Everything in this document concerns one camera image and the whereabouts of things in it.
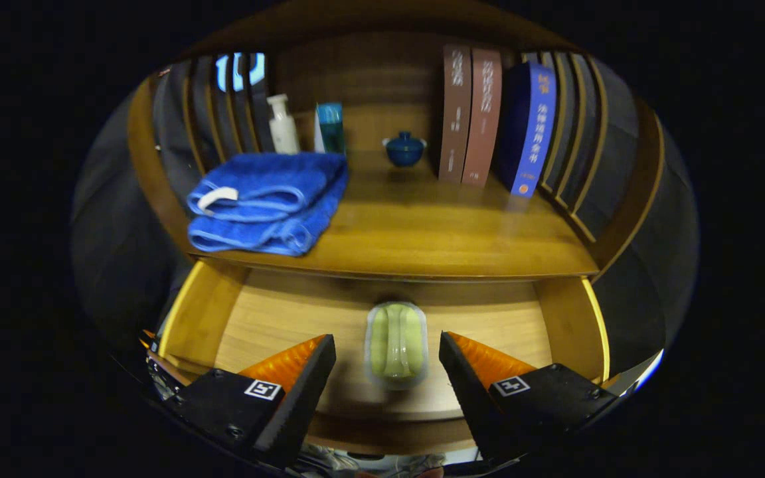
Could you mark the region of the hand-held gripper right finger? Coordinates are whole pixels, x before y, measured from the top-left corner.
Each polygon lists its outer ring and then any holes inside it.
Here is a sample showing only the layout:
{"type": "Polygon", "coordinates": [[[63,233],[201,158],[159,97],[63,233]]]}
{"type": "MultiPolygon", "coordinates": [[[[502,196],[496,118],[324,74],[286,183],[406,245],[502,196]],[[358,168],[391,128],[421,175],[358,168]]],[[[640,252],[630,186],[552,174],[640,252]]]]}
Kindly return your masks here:
{"type": "Polygon", "coordinates": [[[438,359],[489,465],[564,441],[618,400],[561,363],[534,367],[450,331],[440,334],[438,359]]]}

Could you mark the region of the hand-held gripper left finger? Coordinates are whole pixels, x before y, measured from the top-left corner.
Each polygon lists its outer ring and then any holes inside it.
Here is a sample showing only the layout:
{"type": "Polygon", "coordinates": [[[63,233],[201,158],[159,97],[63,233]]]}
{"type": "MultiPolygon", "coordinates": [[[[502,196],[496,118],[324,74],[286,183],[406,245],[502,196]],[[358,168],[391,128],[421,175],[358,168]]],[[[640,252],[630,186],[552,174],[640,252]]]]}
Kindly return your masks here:
{"type": "Polygon", "coordinates": [[[295,465],[336,359],[331,334],[246,367],[187,364],[149,346],[159,409],[182,432],[256,469],[295,465]]]}

